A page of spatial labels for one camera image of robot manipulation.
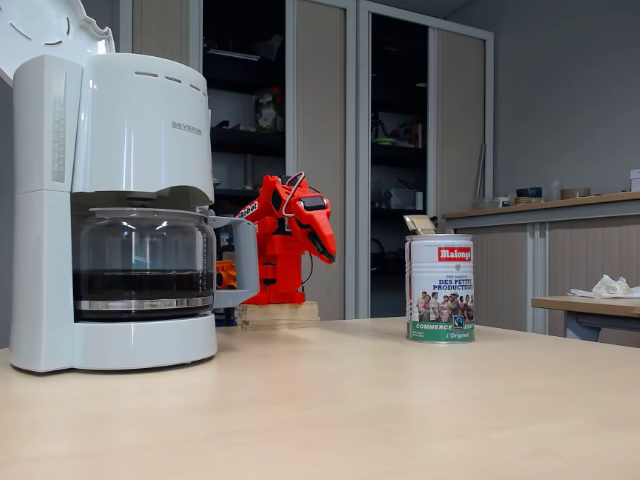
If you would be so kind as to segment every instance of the wooden block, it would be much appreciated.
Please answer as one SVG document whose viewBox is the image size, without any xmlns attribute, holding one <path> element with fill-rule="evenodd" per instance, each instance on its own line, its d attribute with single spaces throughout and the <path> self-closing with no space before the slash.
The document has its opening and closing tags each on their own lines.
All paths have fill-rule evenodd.
<svg viewBox="0 0 640 480">
<path fill-rule="evenodd" d="M 268 330 L 276 328 L 302 328 L 320 321 L 318 304 L 278 303 L 271 305 L 239 305 L 236 320 L 243 330 Z"/>
</svg>

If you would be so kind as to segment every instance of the table leg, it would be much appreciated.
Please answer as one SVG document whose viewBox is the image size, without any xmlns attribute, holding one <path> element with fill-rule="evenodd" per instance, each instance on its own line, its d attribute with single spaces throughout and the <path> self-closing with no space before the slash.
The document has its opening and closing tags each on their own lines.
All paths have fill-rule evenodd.
<svg viewBox="0 0 640 480">
<path fill-rule="evenodd" d="M 577 312 L 565 312 L 566 337 L 597 342 L 600 336 L 600 327 L 586 327 L 580 323 L 580 314 Z"/>
</svg>

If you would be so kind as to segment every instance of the coffee maker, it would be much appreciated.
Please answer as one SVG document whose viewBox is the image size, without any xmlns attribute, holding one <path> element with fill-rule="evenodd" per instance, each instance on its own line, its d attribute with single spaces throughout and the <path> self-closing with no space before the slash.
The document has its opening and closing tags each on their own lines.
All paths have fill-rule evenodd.
<svg viewBox="0 0 640 480">
<path fill-rule="evenodd" d="M 6 0 L 0 76 L 14 101 L 11 363 L 120 370 L 213 356 L 212 309 L 259 285 L 255 226 L 208 209 L 202 75 L 115 53 L 79 0 Z M 216 291 L 213 229 L 227 225 L 238 288 Z"/>
</svg>

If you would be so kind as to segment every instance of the coffee maker lid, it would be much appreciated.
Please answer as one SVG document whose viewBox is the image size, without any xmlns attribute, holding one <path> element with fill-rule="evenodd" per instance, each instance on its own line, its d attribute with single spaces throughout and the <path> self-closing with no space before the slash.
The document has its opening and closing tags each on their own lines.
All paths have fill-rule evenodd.
<svg viewBox="0 0 640 480">
<path fill-rule="evenodd" d="M 0 77 L 9 85 L 27 60 L 49 54 L 84 65 L 115 53 L 109 28 L 87 17 L 80 0 L 0 0 Z"/>
</svg>

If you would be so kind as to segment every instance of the people picture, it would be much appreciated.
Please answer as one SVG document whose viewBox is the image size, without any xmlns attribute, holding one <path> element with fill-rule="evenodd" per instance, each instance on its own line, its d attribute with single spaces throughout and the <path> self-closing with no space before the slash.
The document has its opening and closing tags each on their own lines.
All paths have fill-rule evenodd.
<svg viewBox="0 0 640 480">
<path fill-rule="evenodd" d="M 473 321 L 473 295 L 460 295 L 457 292 L 443 295 L 423 291 L 418 300 L 418 321 L 450 323 L 454 317 L 464 318 L 465 323 Z"/>
<path fill-rule="evenodd" d="M 427 292 L 422 292 L 420 298 L 416 302 L 416 306 L 418 307 L 418 321 L 420 322 L 428 322 L 429 315 L 429 303 L 431 302 L 431 297 L 427 295 Z"/>
</svg>

